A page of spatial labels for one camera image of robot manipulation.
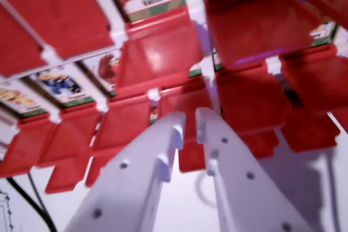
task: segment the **black cable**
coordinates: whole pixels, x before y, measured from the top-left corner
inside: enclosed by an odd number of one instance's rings
[[[36,188],[36,186],[35,186],[33,177],[32,177],[32,175],[31,175],[30,172],[28,172],[28,178],[29,178],[29,182],[30,182],[30,184],[31,184],[31,186],[32,186],[32,188],[33,188],[33,191],[34,191],[36,197],[38,198],[38,201],[39,201],[39,203],[40,203],[40,205],[41,205],[42,210],[43,210],[44,212],[46,212],[46,214],[49,216],[48,211],[47,211],[47,209],[46,209],[46,207],[45,207],[45,205],[44,205],[44,203],[43,203],[43,201],[42,201],[42,199],[41,199],[41,197],[40,197],[40,195],[39,195],[39,192],[38,192],[38,190],[37,190],[37,188]]]
[[[50,232],[57,232],[57,229],[51,219],[51,217],[49,216],[49,214],[45,211],[42,210],[34,201],[32,198],[30,198],[30,196],[20,187],[20,185],[17,184],[16,181],[13,180],[13,178],[6,178],[6,180],[11,184],[11,186],[25,199],[26,202],[28,202],[28,204],[30,206],[32,206],[32,208],[41,216],[41,218],[43,219],[43,221],[45,221],[46,225],[48,226]]]

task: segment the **white plastic clip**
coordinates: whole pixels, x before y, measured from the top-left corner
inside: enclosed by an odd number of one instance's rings
[[[41,59],[46,61],[49,65],[55,66],[63,62],[52,46],[44,44],[42,48]]]
[[[147,96],[148,96],[149,100],[151,100],[153,102],[158,102],[161,99],[161,95],[159,93],[158,88],[149,89],[147,92]]]
[[[210,51],[207,52],[202,61],[200,61],[199,67],[204,79],[209,79],[209,87],[211,87],[215,81],[215,70],[213,56]]]
[[[282,63],[279,60],[279,56],[269,57],[266,59],[267,71],[270,74],[276,76],[282,73]]]

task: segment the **screw hole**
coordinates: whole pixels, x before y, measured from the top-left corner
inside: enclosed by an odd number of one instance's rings
[[[95,210],[93,211],[93,218],[94,218],[95,220],[97,220],[98,218],[100,218],[100,217],[102,216],[102,214],[103,214],[103,212],[102,212],[101,209],[95,209]]]
[[[127,167],[128,167],[128,164],[125,163],[125,162],[122,162],[122,163],[120,164],[120,168],[121,168],[121,169],[125,169],[125,168],[127,168]]]
[[[291,225],[287,222],[283,223],[282,227],[283,227],[283,230],[286,232],[292,231]]]
[[[247,172],[247,173],[246,173],[246,177],[247,177],[248,179],[253,180],[253,179],[255,178],[255,175],[254,175],[254,173],[252,173],[252,172]]]

